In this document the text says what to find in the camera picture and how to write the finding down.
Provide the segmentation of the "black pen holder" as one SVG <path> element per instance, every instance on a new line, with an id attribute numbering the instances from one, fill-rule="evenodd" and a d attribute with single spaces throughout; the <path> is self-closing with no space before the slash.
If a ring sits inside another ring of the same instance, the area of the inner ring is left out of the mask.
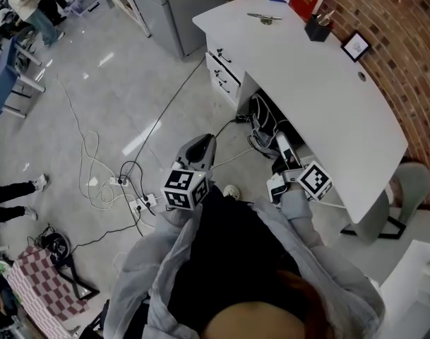
<path id="1" fill-rule="evenodd" d="M 333 23 L 328 22 L 326 25 L 320 25 L 314 14 L 306 22 L 304 30 L 312 42 L 325 42 L 333 30 Z"/>

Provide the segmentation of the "person's right forearm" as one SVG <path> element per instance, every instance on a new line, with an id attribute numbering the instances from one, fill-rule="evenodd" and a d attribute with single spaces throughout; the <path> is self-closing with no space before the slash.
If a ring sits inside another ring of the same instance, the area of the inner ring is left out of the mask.
<path id="1" fill-rule="evenodd" d="M 313 226 L 313 214 L 302 189 L 292 189 L 284 193 L 280 199 L 280 207 L 283 215 L 308 248 L 324 245 L 320 234 Z"/>

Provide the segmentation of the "white desk drawer unit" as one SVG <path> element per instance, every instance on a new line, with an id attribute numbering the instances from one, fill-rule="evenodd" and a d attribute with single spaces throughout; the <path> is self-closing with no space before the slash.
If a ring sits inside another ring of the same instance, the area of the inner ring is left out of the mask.
<path id="1" fill-rule="evenodd" d="M 232 55 L 213 39 L 207 37 L 205 54 L 210 77 L 215 87 L 235 106 L 239 106 L 239 94 L 244 71 L 234 62 Z"/>

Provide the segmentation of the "purple plastic bin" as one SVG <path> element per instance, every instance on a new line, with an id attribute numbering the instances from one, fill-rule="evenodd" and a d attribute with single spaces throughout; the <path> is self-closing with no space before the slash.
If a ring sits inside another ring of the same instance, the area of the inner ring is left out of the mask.
<path id="1" fill-rule="evenodd" d="M 103 0 L 74 0 L 67 8 L 69 13 L 83 17 L 97 9 Z"/>

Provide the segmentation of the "white curved desk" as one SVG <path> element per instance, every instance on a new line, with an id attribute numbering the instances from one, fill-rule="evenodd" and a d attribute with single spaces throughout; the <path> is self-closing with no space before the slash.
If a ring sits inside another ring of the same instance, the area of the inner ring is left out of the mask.
<path id="1" fill-rule="evenodd" d="M 247 13 L 282 20 L 264 25 Z M 193 22 L 232 55 L 287 117 L 331 176 L 352 221 L 359 222 L 408 147 L 366 71 L 342 51 L 336 37 L 312 42 L 303 20 L 287 4 L 234 0 Z"/>

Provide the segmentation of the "person's black clothing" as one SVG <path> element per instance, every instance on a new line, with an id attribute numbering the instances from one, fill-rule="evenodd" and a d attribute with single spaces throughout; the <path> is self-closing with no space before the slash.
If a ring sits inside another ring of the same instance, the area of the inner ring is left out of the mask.
<path id="1" fill-rule="evenodd" d="M 299 275 L 296 261 L 252 207 L 217 187 L 203 200 L 198 229 L 187 232 L 171 254 L 160 276 L 168 291 L 162 301 L 178 324 L 202 333 L 222 310 L 246 302 L 306 318 L 303 294 L 279 275 Z"/>

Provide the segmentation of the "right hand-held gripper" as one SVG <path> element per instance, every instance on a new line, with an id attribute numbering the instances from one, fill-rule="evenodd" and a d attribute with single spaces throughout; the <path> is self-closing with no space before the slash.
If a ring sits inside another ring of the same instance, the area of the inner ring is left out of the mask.
<path id="1" fill-rule="evenodd" d="M 296 150 L 283 132 L 279 131 L 275 138 L 287 169 L 274 173 L 267 181 L 270 202 L 279 203 L 281 195 L 291 184 L 300 185 L 309 200 L 320 201 L 333 187 L 331 177 L 316 161 L 302 166 Z"/>

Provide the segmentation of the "white cabinet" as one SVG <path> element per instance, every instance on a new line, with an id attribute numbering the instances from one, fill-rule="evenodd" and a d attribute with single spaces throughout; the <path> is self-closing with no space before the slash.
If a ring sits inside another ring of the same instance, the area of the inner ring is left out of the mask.
<path id="1" fill-rule="evenodd" d="M 380 287 L 386 315 L 378 339 L 430 339 L 430 244 L 414 240 Z"/>

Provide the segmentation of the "grey chair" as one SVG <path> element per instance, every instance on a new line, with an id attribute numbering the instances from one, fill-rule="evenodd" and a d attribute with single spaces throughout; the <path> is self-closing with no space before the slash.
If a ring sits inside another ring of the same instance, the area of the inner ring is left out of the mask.
<path id="1" fill-rule="evenodd" d="M 402 193 L 398 218 L 390 216 L 390 203 L 383 191 L 362 220 L 346 226 L 341 234 L 357 236 L 368 243 L 377 239 L 401 238 L 407 224 L 430 193 L 430 171 L 420 162 L 405 162 L 398 166 L 394 176 Z"/>

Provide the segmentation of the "black metal table leg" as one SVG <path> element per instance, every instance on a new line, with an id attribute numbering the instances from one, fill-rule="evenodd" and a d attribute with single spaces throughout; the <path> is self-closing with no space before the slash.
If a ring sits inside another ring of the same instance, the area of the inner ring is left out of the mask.
<path id="1" fill-rule="evenodd" d="M 73 256 L 69 254 L 65 259 L 55 265 L 58 274 L 68 282 L 78 300 L 88 301 L 99 295 L 100 291 L 85 284 L 79 277 Z"/>

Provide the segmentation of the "person's white shoe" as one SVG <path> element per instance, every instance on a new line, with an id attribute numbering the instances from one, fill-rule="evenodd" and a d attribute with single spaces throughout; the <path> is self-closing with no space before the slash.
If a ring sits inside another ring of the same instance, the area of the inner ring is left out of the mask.
<path id="1" fill-rule="evenodd" d="M 230 196 L 236 201 L 238 201 L 241 196 L 240 190 L 235 185 L 232 185 L 232 184 L 226 185 L 226 187 L 223 189 L 222 194 L 224 197 Z"/>

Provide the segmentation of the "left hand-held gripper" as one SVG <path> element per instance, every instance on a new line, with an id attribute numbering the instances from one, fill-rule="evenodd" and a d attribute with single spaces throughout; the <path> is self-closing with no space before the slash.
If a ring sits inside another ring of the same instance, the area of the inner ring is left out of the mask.
<path id="1" fill-rule="evenodd" d="M 160 189 L 167 207 L 195 210 L 202 203 L 209 192 L 216 148 L 216 137 L 207 133 L 193 138 L 179 149 L 177 160 L 165 171 Z M 201 167 L 182 163 L 201 160 Z"/>

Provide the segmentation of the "black backpack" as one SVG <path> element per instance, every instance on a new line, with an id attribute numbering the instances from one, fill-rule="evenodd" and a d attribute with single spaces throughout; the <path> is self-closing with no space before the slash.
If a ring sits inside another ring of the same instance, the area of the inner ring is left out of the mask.
<path id="1" fill-rule="evenodd" d="M 284 114 L 263 90 L 249 99 L 250 146 L 265 158 L 275 160 L 280 156 L 275 137 L 288 122 Z"/>

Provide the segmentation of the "black picture frame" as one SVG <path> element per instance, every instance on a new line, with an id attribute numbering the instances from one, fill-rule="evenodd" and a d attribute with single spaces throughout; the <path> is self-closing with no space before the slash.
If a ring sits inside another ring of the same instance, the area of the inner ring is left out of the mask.
<path id="1" fill-rule="evenodd" d="M 357 62 L 370 48 L 371 44 L 358 30 L 355 30 L 341 45 L 342 51 L 353 62 Z"/>

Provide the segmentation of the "person's left forearm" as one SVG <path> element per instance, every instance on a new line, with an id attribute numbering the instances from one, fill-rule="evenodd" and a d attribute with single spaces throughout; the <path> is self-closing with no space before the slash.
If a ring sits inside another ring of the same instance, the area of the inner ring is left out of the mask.
<path id="1" fill-rule="evenodd" d="M 146 266 L 160 265 L 185 225 L 193 220 L 199 223 L 201 213 L 202 206 L 194 211 L 176 209 L 159 213 L 153 232 L 139 239 L 128 252 L 123 270 L 134 272 Z"/>

